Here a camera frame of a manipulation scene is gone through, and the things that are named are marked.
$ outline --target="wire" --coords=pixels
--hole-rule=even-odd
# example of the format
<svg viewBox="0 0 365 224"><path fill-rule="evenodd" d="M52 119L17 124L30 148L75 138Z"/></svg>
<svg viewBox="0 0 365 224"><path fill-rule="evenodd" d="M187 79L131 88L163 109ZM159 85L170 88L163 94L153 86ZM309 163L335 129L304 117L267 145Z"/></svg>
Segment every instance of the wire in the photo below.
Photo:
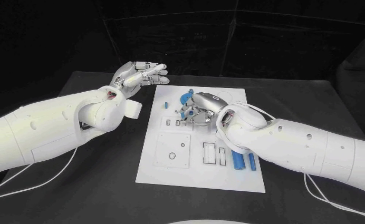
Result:
<svg viewBox="0 0 365 224"><path fill-rule="evenodd" d="M313 181L310 175L306 174L306 173L303 173L303 174L304 174L304 185L306 185L306 190L307 190L307 192L310 193L310 195L311 195L316 199L319 199L320 201L326 202L327 204L330 204L332 206L335 206L335 207L339 208L340 210L348 211L348 212L353 212L353 213L356 213L356 214L365 216L365 212L359 212L359 211L350 209L349 207L345 207L345 206L342 206L340 204L336 204L336 203L330 202L329 199L326 198L324 194L322 193L322 190L319 189L317 184L314 183L314 181ZM306 176L310 178L310 181L311 181L311 183L313 183L313 185L314 185L314 187L316 187L316 189L317 189L317 191L319 191L319 193L320 193L320 195L323 196L324 199L322 199L320 197L317 197L317 196L310 192L310 189L309 189L307 184L306 184Z"/></svg>
<svg viewBox="0 0 365 224"><path fill-rule="evenodd" d="M258 107L255 107L251 104L245 104L248 107L251 107L252 109L255 109L258 112L264 113L273 120L275 120L275 117L273 117L264 110L261 110Z"/></svg>
<svg viewBox="0 0 365 224"><path fill-rule="evenodd" d="M3 183L0 183L0 186L3 186L33 164L29 164Z"/></svg>
<svg viewBox="0 0 365 224"><path fill-rule="evenodd" d="M33 190L33 189L39 188L40 186L46 185L46 184L59 176L59 174L60 174L60 173L63 172L63 170L66 169L66 167L68 167L68 165L69 165L69 163L71 163L71 161L72 161L72 158L73 158L73 156L75 156L76 150L78 150L78 148L75 148L75 151L73 151L73 154L72 154L72 156L71 156L71 159L69 159L69 161L68 161L68 163L66 163L63 169L62 169L60 172L53 176L53 178L50 178L45 183L42 183L40 185L37 185L37 186L35 186L35 187L30 187L30 188L27 188L27 189L23 189L23 190L19 190L19 191L14 191L14 192L10 192L10 193L7 193L7 194L0 195L0 198L4 197L4 196L13 195L13 194L16 194L16 193L20 193L20 192Z"/></svg>

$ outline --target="white board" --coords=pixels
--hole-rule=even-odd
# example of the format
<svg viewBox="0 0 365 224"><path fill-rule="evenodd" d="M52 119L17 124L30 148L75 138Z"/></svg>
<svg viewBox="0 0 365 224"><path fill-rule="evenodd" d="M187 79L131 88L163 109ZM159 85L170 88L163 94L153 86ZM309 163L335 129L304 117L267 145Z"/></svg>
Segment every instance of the white board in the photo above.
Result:
<svg viewBox="0 0 365 224"><path fill-rule="evenodd" d="M157 85L135 182L264 193L257 155L257 170L251 171L247 154L245 169L235 170L231 149L215 136L215 124L177 125L180 115L174 111L180 110L180 96L189 89L211 93L228 104L238 100L247 103L244 89Z"/></svg>

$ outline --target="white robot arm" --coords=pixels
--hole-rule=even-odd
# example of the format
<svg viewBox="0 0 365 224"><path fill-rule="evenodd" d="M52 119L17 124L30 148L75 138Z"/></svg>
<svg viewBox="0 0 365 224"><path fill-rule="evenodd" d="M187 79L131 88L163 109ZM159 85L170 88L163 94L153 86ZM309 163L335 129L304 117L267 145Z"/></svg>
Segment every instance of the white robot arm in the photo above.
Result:
<svg viewBox="0 0 365 224"><path fill-rule="evenodd" d="M267 121L242 102L223 106L209 95L193 94L182 109L193 109L200 116L186 120L202 125L205 114L206 122L216 122L216 137L236 153L252 150L281 167L365 190L365 141L288 120Z"/></svg>
<svg viewBox="0 0 365 224"><path fill-rule="evenodd" d="M123 117L138 118L141 104L127 100L141 85L167 84L164 64L128 62L110 86L26 105L0 118L0 171L45 161L101 134Z"/></svg>

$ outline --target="blue part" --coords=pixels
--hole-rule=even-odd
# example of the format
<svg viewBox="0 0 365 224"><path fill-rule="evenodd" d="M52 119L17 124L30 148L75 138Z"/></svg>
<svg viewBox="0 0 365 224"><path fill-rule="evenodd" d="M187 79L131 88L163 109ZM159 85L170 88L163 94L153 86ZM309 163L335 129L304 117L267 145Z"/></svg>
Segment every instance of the blue part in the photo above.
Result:
<svg viewBox="0 0 365 224"><path fill-rule="evenodd" d="M251 164L251 170L257 170L257 165L255 165L255 157L254 154L248 154L249 157L249 164Z"/></svg>
<svg viewBox="0 0 365 224"><path fill-rule="evenodd" d="M245 169L244 155L232 151L232 158L234 158L234 169L244 170Z"/></svg>
<svg viewBox="0 0 365 224"><path fill-rule="evenodd" d="M190 89L189 90L189 93L185 93L182 96L180 96L180 104L185 105L186 101L189 100L189 98L192 97L193 95L193 90Z"/></svg>

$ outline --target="black table surface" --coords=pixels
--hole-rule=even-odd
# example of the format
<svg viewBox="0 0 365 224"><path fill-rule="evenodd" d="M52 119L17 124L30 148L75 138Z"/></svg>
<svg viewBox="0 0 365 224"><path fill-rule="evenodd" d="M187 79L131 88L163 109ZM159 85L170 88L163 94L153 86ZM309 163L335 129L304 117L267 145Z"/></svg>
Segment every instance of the black table surface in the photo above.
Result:
<svg viewBox="0 0 365 224"><path fill-rule="evenodd" d="M60 95L98 89L111 73L73 72ZM327 81L170 76L170 85L244 88L247 101L277 118L363 139ZM156 87L131 97L143 104L111 133L78 148L69 167L43 187L0 198L0 223L170 223L221 219L247 223L365 223L365 217L314 199L303 174L260 159L265 193L135 183ZM72 152L36 163L0 189L35 186L59 172ZM329 200L365 211L365 191L314 177Z"/></svg>

